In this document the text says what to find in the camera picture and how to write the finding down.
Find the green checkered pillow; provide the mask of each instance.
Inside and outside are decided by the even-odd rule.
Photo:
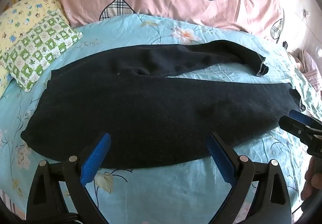
[[[57,11],[51,12],[21,34],[19,41],[0,56],[0,64],[29,92],[44,70],[82,36]]]

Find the striped cloth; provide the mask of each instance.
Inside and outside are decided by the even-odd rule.
[[[16,214],[22,220],[26,219],[26,214],[23,213],[22,210],[20,210],[17,206],[15,206],[15,204],[11,201],[8,195],[5,194],[5,192],[2,190],[0,190],[0,198],[12,213]]]

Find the yellow pillow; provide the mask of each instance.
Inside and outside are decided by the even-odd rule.
[[[8,71],[0,65],[0,98],[8,87],[11,78]]]
[[[0,15],[0,55],[17,43],[19,37],[23,37],[35,24],[57,9],[62,10],[57,0],[21,0],[3,12]]]

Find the blue gripper pad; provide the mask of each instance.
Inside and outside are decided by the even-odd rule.
[[[292,119],[297,120],[298,122],[301,122],[305,125],[311,126],[312,125],[312,118],[310,118],[307,115],[304,115],[300,112],[297,112],[296,110],[291,110],[289,112],[289,117]]]
[[[80,174],[80,182],[83,187],[93,181],[99,167],[101,166],[103,159],[109,151],[111,146],[111,137],[108,133],[105,133],[102,139],[87,160],[82,165],[82,171]]]
[[[210,155],[214,159],[224,181],[234,187],[237,182],[235,178],[235,167],[231,163],[226,152],[221,148],[219,143],[213,138],[211,134],[209,134],[207,137],[207,148]]]

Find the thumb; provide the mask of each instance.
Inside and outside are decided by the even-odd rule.
[[[311,180],[312,186],[316,189],[322,189],[322,173],[317,173],[313,176]]]

